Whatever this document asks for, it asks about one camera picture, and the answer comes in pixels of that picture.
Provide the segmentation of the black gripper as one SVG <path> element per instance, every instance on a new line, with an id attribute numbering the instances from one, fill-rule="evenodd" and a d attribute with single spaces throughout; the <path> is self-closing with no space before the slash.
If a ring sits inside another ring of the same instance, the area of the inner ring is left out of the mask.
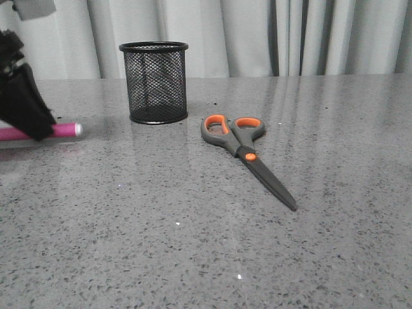
<path id="1" fill-rule="evenodd" d="M 53 134 L 56 124 L 42 99 L 24 58 L 24 44 L 11 30 L 1 31 L 1 120 L 40 141 Z"/>

